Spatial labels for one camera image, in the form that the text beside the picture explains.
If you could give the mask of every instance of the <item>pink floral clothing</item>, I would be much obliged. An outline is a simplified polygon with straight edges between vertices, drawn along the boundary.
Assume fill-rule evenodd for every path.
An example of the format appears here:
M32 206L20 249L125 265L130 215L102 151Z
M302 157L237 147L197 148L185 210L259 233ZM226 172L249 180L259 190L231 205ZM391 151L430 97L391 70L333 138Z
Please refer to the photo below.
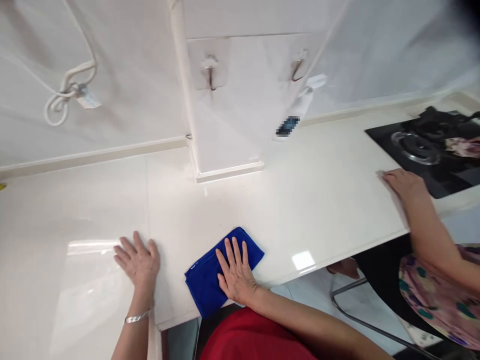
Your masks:
M463 259L480 266L480 244L458 245L458 250ZM400 261L399 285L406 302L430 326L480 350L480 298L427 271L414 254Z

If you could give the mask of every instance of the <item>label tag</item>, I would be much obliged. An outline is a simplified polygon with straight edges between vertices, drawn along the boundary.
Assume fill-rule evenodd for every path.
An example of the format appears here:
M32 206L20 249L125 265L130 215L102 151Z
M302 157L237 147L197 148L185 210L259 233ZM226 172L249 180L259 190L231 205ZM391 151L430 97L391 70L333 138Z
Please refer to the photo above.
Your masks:
M85 84L79 85L76 100L84 109L95 109L102 105Z

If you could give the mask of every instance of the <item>forearm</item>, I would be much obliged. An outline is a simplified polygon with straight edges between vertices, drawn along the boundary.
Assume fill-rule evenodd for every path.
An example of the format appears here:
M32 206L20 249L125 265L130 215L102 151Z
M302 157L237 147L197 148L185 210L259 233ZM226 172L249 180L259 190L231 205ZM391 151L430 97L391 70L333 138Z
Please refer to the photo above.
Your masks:
M316 355L344 359L391 359L367 337L337 318L257 288L246 304L295 334Z
M432 201L405 204L416 257L434 274L480 295L480 266L463 260Z
M450 268L462 261L460 252L440 220L430 199L404 204L416 256L436 268Z
M135 289L127 317L141 315L153 305L153 288ZM112 360L147 360L149 319L125 323L111 357Z

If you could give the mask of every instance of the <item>blue microfiber towel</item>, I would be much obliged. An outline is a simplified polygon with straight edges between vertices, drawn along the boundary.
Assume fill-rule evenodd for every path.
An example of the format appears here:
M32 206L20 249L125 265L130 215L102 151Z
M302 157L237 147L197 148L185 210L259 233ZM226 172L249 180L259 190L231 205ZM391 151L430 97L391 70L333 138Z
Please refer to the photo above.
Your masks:
M217 274L223 274L223 271L220 267L217 255L215 254L215 249L220 249L225 260L228 262L227 251L225 249L225 238L228 238L230 240L230 245L232 245L233 237L235 237L238 242L238 247L240 248L240 254L242 254L242 256L242 242L246 242L248 263L252 270L265 255L245 230L241 227L237 227L209 252L198 259L198 261L195 262L185 273L185 282L190 289L191 296L195 301L196 307L200 311L202 318L206 319L213 315L227 301L227 296L220 288L219 278L217 277Z

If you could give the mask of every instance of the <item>electrical cord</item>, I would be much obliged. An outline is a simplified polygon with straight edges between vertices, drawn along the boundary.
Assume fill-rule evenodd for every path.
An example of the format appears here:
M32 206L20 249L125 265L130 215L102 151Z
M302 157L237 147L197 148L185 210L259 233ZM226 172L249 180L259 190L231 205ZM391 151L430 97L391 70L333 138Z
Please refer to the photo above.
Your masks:
M48 99L47 103L45 104L45 107L43 108L43 117L45 118L45 121L47 124L50 126L59 126L62 125L67 118L69 117L70 113L70 108L69 108L69 101L76 97L80 88L90 84L92 80L94 79L95 75L97 74L97 58L95 56L95 52L92 47L92 43L90 42L89 38L85 34L84 29L80 25L77 17L75 16L72 8L70 7L69 3L67 0L62 0L65 7L68 10L68 13L70 17L72 18L73 22L75 23L77 29L80 31L83 40L90 52L91 60L84 62L74 68L71 68L68 70L65 75L63 76L63 79L60 84L60 90L55 91L53 88L51 88L45 81L43 81L37 74L35 74L23 61L20 59L15 59L13 61L16 65L21 66L24 70L30 73L45 89L47 89L49 92L53 94L50 99ZM82 83L78 84L74 81L72 81L72 78L78 74L84 73L84 72L90 72L90 75L88 78L83 81ZM51 112L54 113L62 113L61 118L59 121L54 122L52 121L50 114Z

